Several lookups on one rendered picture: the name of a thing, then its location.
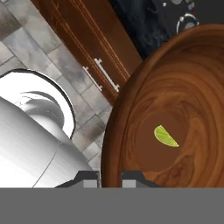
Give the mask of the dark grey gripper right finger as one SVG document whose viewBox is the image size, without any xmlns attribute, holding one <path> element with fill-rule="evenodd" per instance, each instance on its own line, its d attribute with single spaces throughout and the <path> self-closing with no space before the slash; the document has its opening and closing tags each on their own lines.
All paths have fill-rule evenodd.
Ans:
<svg viewBox="0 0 224 224">
<path fill-rule="evenodd" d="M 122 171 L 122 188 L 159 187 L 158 184 L 147 180 L 141 171 Z"/>
</svg>

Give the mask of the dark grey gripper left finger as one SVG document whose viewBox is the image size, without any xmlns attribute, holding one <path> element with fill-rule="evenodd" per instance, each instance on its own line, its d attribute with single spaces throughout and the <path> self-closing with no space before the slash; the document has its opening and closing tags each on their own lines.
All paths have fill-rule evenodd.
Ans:
<svg viewBox="0 0 224 224">
<path fill-rule="evenodd" d="M 83 188 L 98 188 L 100 186 L 98 171 L 78 171 L 74 179 L 71 179 L 57 188 L 74 187 L 78 185 Z"/>
</svg>

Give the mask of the yellow-green lemon wedge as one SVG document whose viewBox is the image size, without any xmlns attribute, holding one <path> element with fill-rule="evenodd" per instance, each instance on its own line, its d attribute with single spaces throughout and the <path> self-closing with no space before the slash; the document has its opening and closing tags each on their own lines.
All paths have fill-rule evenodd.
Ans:
<svg viewBox="0 0 224 224">
<path fill-rule="evenodd" d="M 168 133 L 168 131 L 162 125 L 158 125 L 154 129 L 154 136 L 161 144 L 164 144 L 170 147 L 179 147 L 179 144 L 175 141 L 175 139 Z"/>
</svg>

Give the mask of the brown wooden plate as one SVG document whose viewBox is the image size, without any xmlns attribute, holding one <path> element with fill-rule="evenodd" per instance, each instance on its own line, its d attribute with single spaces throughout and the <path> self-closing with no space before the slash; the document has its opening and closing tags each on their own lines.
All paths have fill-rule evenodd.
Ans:
<svg viewBox="0 0 224 224">
<path fill-rule="evenodd" d="M 162 125 L 178 143 L 160 143 Z M 101 183 L 141 171 L 162 187 L 224 187 L 224 24 L 171 38 L 132 74 L 108 119 Z"/>
</svg>

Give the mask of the white rounded cylinder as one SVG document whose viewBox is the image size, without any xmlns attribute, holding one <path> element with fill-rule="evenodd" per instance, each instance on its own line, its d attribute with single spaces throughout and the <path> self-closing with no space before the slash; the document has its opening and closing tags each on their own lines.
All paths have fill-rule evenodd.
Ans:
<svg viewBox="0 0 224 224">
<path fill-rule="evenodd" d="M 43 73 L 0 74 L 0 189 L 54 188 L 93 169 L 72 142 L 74 107 Z"/>
</svg>

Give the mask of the brown wooden cupboard front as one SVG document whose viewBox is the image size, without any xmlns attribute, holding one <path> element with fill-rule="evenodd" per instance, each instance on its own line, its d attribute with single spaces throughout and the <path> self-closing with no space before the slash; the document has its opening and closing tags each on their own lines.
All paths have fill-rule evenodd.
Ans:
<svg viewBox="0 0 224 224">
<path fill-rule="evenodd" d="M 102 94 L 109 103 L 117 93 L 94 58 L 115 84 L 123 88 L 142 59 L 123 28 L 109 0 L 31 0 L 38 12 L 52 27 L 69 52 L 102 85 Z"/>
</svg>

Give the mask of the black hob with knobs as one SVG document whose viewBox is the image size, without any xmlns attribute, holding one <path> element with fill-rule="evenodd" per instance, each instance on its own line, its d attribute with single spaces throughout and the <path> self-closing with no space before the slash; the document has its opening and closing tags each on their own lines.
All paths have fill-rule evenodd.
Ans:
<svg viewBox="0 0 224 224">
<path fill-rule="evenodd" d="M 157 12 L 170 35 L 203 24 L 224 24 L 224 0 L 157 0 Z"/>
</svg>

